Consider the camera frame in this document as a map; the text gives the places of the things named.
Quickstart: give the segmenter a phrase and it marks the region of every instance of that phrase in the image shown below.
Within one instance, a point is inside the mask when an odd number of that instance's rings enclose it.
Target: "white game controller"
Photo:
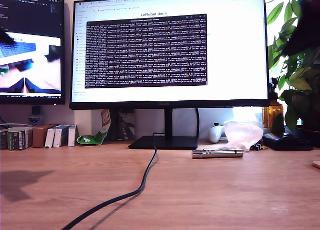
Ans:
[[[209,130],[209,141],[212,143],[217,143],[221,137],[221,134],[225,132],[224,126],[214,123],[214,127]]]

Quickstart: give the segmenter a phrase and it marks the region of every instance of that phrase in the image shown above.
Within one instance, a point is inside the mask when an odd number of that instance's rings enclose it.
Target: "wooden desk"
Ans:
[[[59,230],[135,190],[154,151],[127,145],[1,151],[1,230]],[[312,166],[319,150],[262,150],[243,159],[159,150],[158,157],[142,194],[73,229],[320,229],[320,169]]]

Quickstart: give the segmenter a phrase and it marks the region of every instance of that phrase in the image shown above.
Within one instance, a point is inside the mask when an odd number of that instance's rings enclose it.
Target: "monitor screen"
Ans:
[[[64,0],[1,0],[0,103],[64,103]]]
[[[70,107],[265,105],[265,0],[74,3]]]

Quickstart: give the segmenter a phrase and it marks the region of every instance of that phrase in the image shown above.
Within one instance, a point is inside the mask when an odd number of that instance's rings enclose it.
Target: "plastic bag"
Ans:
[[[108,130],[110,128],[111,118],[110,112],[108,109],[105,109],[101,112],[102,125],[101,130],[95,135],[83,135],[77,138],[77,142],[80,144],[99,144],[101,145],[107,136]]]
[[[264,129],[255,121],[229,120],[224,123],[224,132],[229,144],[249,151],[250,147],[262,138]]]

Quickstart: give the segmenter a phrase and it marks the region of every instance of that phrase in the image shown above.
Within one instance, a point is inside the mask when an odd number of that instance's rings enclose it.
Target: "black monitor stand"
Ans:
[[[173,120],[171,108],[164,109],[164,136],[155,137],[157,149],[186,149],[198,147],[197,137],[173,136]],[[130,149],[154,149],[153,136],[144,136],[129,145]]]

